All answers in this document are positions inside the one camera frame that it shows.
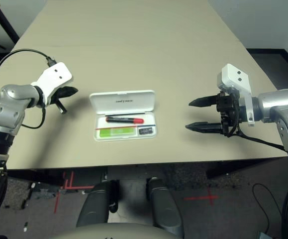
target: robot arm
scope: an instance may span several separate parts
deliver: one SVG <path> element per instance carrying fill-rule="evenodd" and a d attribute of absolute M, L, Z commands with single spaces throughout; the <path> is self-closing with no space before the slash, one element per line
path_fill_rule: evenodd
<path fill-rule="evenodd" d="M 221 122 L 195 122 L 186 125 L 186 128 L 201 133 L 220 133 L 227 137 L 238 135 L 288 153 L 288 89 L 252 97 L 248 76 L 230 64 L 225 66 L 219 74 L 218 87 L 221 91 L 216 96 L 198 98 L 189 105 L 195 107 L 216 105 L 217 111 L 221 114 Z M 259 120 L 264 123 L 275 122 L 277 124 L 283 146 L 243 134 L 239 123 L 248 122 L 249 126 L 254 126 L 254 121 Z M 282 238 L 288 238 L 288 195 L 282 212 Z"/>
<path fill-rule="evenodd" d="M 77 92 L 73 87 L 63 87 L 73 80 L 72 74 L 64 63 L 47 68 L 36 82 L 31 85 L 6 85 L 0 90 L 0 168 L 8 159 L 8 150 L 22 125 L 25 109 L 40 107 L 45 110 L 50 104 L 57 104 L 61 113 L 65 108 L 59 98 Z M 6 172 L 0 170 L 0 198 Z"/>

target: black table leg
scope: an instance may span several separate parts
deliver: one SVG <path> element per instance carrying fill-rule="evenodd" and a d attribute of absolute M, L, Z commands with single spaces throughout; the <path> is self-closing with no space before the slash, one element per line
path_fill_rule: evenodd
<path fill-rule="evenodd" d="M 3 14 L 3 12 L 0 10 L 0 25 L 3 27 L 3 29 L 6 31 L 6 33 L 9 35 L 11 40 L 16 44 L 19 40 L 18 34 L 16 34 L 15 30 Z"/>

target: red tape mark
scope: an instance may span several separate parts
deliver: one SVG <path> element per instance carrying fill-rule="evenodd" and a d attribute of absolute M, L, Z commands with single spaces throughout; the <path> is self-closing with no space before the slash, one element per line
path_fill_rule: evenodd
<path fill-rule="evenodd" d="M 70 177 L 70 185 L 68 186 L 69 180 L 65 180 L 64 186 L 61 187 L 61 189 L 68 189 L 68 190 L 79 190 L 79 189 L 92 189 L 94 186 L 72 186 L 73 184 L 73 178 L 74 178 L 74 172 L 71 171 L 71 177 Z M 59 205 L 59 199 L 60 199 L 60 192 L 57 192 L 56 194 L 56 200 L 55 200 L 55 207 L 54 207 L 54 213 L 56 213 Z"/>
<path fill-rule="evenodd" d="M 213 199 L 218 199 L 217 195 L 212 195 L 210 188 L 207 188 L 208 196 L 199 196 L 199 197 L 187 197 L 183 198 L 184 201 L 195 201 L 195 200 L 209 200 L 210 205 L 213 206 Z"/>
<path fill-rule="evenodd" d="M 208 199 L 218 199 L 217 195 L 211 195 L 211 196 L 200 196 L 200 197 L 187 197 L 184 198 L 185 201 L 195 201 L 195 200 L 208 200 Z"/>
<path fill-rule="evenodd" d="M 54 214 L 56 214 L 56 210 L 58 209 L 59 199 L 60 199 L 60 192 L 57 192 L 54 206 Z"/>
<path fill-rule="evenodd" d="M 210 202 L 210 205 L 212 205 L 212 206 L 213 206 L 213 200 L 212 200 L 212 198 L 211 198 L 211 192 L 210 192 L 210 188 L 209 188 L 209 187 L 207 187 L 207 190 L 208 190 L 208 196 L 209 196 L 209 202 Z"/>

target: small black item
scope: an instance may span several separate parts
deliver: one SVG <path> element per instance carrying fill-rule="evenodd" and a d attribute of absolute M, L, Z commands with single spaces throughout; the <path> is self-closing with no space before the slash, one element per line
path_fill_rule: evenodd
<path fill-rule="evenodd" d="M 140 135 L 150 134 L 153 133 L 153 128 L 140 128 L 138 131 Z"/>

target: floor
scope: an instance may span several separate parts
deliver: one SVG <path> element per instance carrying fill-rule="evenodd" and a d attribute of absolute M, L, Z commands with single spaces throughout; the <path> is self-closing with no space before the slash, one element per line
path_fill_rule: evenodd
<path fill-rule="evenodd" d="M 254 59 L 278 89 L 288 87 L 288 64 L 280 55 L 253 54 Z M 107 179 L 119 179 L 121 201 L 109 222 L 152 223 L 151 207 L 146 201 L 146 179 L 162 178 L 171 189 L 183 216 L 186 239 L 256 239 L 265 231 L 267 219 L 252 195 L 255 183 L 266 185 L 279 207 L 288 189 L 288 160 L 280 158 L 258 166 L 208 180 L 205 171 L 217 163 L 177 163 L 158 165 L 112 166 Z M 90 182 L 99 181 L 89 173 Z M 0 209 L 0 234 L 9 239 L 49 238 L 75 228 L 86 198 L 85 191 L 42 190 L 28 196 L 27 182 L 12 180 Z M 262 187 L 255 193 L 266 210 L 268 235 L 281 238 L 281 217 L 270 194 Z"/>

